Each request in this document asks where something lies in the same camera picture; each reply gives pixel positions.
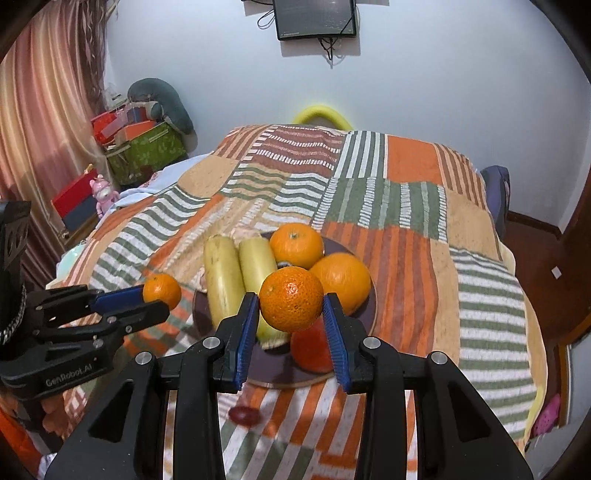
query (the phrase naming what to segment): pink bear toy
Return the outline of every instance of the pink bear toy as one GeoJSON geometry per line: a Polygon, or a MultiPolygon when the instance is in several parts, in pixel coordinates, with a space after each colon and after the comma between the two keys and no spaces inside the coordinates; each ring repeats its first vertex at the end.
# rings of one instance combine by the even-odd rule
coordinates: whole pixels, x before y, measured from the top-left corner
{"type": "Polygon", "coordinates": [[[90,181],[90,188],[92,189],[92,196],[96,199],[96,213],[99,218],[102,218],[107,210],[119,200],[119,192],[114,190],[113,185],[105,180],[102,175],[90,181]]]}

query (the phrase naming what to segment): pink shoe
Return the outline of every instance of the pink shoe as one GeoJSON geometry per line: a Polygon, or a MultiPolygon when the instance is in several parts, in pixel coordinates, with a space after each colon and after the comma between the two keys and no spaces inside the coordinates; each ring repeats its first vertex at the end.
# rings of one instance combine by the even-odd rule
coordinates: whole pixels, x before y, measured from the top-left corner
{"type": "Polygon", "coordinates": [[[557,393],[542,410],[540,416],[534,423],[533,436],[537,437],[543,433],[548,433],[558,420],[558,413],[560,412],[560,394],[557,393]]]}

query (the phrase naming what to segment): baseboard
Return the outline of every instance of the baseboard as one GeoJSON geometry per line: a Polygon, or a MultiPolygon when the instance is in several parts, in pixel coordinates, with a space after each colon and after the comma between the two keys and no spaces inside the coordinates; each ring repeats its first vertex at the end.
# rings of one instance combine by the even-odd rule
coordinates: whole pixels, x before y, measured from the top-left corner
{"type": "Polygon", "coordinates": [[[562,236],[560,228],[558,228],[556,225],[551,225],[549,223],[543,222],[542,220],[538,220],[536,218],[524,215],[523,213],[512,212],[509,210],[509,213],[507,214],[507,220],[511,222],[521,223],[532,228],[537,228],[538,230],[543,230],[544,232],[551,233],[558,239],[560,239],[560,237],[562,236]]]}

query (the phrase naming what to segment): dark red oval fruit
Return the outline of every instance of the dark red oval fruit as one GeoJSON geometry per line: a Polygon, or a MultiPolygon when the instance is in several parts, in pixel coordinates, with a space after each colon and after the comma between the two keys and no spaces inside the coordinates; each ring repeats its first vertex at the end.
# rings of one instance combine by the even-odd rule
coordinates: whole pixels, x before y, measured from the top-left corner
{"type": "Polygon", "coordinates": [[[261,412],[258,410],[258,408],[238,405],[237,407],[230,408],[228,411],[228,417],[236,425],[242,425],[243,427],[250,428],[254,427],[261,421],[261,412]]]}
{"type": "Polygon", "coordinates": [[[303,370],[315,374],[333,371],[322,316],[310,328],[291,334],[290,350],[298,367],[303,370]]]}

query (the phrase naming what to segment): wooden floor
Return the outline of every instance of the wooden floor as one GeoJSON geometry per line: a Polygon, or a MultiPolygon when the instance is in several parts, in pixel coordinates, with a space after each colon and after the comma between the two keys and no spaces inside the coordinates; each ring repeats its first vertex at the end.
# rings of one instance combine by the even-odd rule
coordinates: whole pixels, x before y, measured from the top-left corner
{"type": "Polygon", "coordinates": [[[587,282],[580,281],[586,275],[576,259],[570,258],[561,242],[549,232],[508,222],[503,242],[515,255],[515,274],[534,307],[542,330],[548,356],[548,400],[560,391],[557,342],[588,314],[587,282]],[[551,272],[557,265],[564,273],[558,279],[551,272]]]}

